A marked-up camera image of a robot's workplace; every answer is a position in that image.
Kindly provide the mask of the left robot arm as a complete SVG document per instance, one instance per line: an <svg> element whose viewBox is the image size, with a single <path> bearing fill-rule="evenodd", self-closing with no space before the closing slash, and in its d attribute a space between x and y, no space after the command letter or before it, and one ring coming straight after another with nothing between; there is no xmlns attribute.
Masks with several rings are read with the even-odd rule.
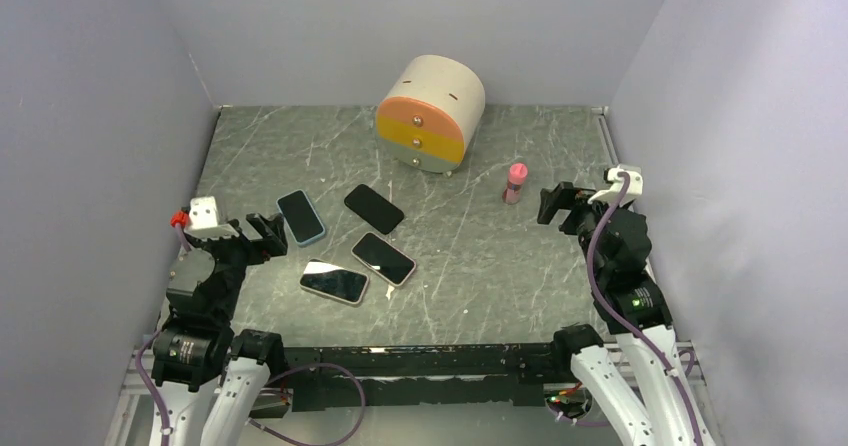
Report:
<svg viewBox="0 0 848 446"><path fill-rule="evenodd" d="M142 376L155 405L153 445L236 444L261 390L285 375L279 334L232 328L248 267L288 251L281 215L246 220L258 238L236 220L204 229L203 238L186 230L187 210L170 220L184 250L170 271L168 316L147 345L153 366Z"/></svg>

